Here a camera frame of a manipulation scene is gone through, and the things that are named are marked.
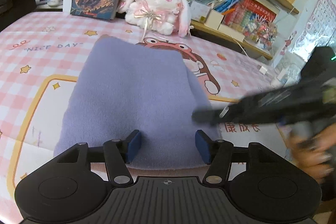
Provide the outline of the person's right hand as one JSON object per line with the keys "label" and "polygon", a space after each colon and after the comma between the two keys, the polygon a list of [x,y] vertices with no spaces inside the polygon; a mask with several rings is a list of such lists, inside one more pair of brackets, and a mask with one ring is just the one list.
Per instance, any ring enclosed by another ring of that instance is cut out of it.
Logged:
{"label": "person's right hand", "polygon": [[304,141],[304,138],[294,133],[289,134],[287,145],[292,158],[299,169],[322,184],[334,170],[327,162],[332,158],[328,150],[335,146],[335,123],[316,135],[313,138],[313,144],[309,145],[308,148],[299,147],[299,144]]}

